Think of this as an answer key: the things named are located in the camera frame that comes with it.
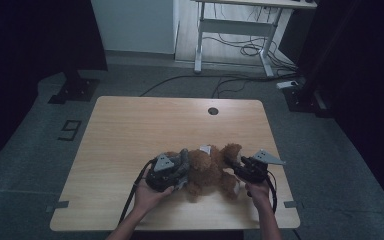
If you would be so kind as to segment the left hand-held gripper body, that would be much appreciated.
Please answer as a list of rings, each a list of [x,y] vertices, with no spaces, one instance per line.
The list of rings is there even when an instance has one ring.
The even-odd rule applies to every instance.
[[[162,153],[152,163],[145,178],[147,185],[158,192],[173,186],[175,190],[184,184],[183,160],[179,153]]]

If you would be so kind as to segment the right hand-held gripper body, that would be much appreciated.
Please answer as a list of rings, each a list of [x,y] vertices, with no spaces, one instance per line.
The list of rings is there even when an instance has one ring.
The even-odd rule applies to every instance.
[[[246,164],[240,163],[243,169],[234,171],[239,178],[250,183],[262,183],[268,176],[268,165],[285,165],[286,162],[270,154],[264,149],[260,149],[253,156],[247,157]]]

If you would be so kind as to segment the brown teddy bear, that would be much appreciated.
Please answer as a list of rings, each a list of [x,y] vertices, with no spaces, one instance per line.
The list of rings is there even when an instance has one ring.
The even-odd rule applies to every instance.
[[[201,145],[188,152],[189,170],[186,191],[194,198],[205,190],[218,188],[229,200],[239,195],[240,181],[227,168],[240,165],[242,146],[229,143],[222,149],[215,145]]]

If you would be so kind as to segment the person's right hand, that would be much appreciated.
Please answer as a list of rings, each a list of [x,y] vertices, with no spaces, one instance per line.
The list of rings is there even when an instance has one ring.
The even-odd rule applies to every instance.
[[[269,200],[269,186],[266,182],[263,183],[245,183],[246,190],[251,194],[254,206],[258,211],[268,211],[271,209]]]

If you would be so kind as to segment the person's left hand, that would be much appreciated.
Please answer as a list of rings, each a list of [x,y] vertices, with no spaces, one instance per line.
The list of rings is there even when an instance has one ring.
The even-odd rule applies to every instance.
[[[141,216],[145,216],[165,197],[172,194],[173,186],[166,188],[163,192],[153,190],[142,177],[136,185],[135,200],[133,211]]]

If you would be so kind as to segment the white power strip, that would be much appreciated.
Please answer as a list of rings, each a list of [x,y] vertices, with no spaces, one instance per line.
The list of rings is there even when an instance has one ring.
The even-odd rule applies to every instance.
[[[299,83],[297,81],[285,81],[280,82],[276,84],[277,89],[284,89],[284,88],[290,88],[290,87],[297,87]]]

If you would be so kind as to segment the black stand base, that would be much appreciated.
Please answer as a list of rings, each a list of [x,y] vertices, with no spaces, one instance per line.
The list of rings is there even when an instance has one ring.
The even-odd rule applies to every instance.
[[[82,78],[76,69],[63,72],[66,81],[60,91],[53,95],[49,104],[64,104],[66,101],[89,102],[97,89],[98,79]]]
[[[319,118],[332,118],[333,115],[318,91],[318,81],[309,78],[301,86],[282,90],[288,109],[291,112],[313,113]]]

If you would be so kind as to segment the black tape floor mark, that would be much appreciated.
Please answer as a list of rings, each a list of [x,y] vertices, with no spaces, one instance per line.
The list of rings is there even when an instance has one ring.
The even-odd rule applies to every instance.
[[[67,120],[62,129],[62,135],[58,137],[60,141],[73,141],[82,124],[81,120]]]

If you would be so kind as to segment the grey tape strip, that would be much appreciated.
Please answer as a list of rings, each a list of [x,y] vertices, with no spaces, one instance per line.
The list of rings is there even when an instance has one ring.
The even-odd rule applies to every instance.
[[[57,202],[57,203],[55,203],[53,205],[47,205],[46,208],[45,208],[45,212],[46,213],[51,213],[55,209],[67,208],[68,206],[69,206],[69,201]]]

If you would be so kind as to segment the dark curtain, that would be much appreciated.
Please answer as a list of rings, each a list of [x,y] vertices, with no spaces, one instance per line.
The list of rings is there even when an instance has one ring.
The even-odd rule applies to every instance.
[[[106,68],[91,0],[0,0],[0,150],[42,79]]]
[[[384,0],[315,0],[299,66],[384,190]]]

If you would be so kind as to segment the white desk frame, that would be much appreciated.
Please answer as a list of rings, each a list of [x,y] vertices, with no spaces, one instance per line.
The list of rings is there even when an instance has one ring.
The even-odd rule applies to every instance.
[[[317,8],[315,0],[194,0],[201,4],[200,15],[198,18],[198,42],[195,50],[194,72],[199,74],[202,71],[202,41],[204,33],[220,33],[243,36],[266,37],[267,40],[263,48],[258,53],[267,77],[273,77],[274,73],[270,65],[271,61],[268,52],[276,33],[282,11],[284,9],[309,9]],[[221,20],[205,17],[205,5],[230,4],[258,7],[274,7],[278,12],[272,22],[248,22],[236,20]]]

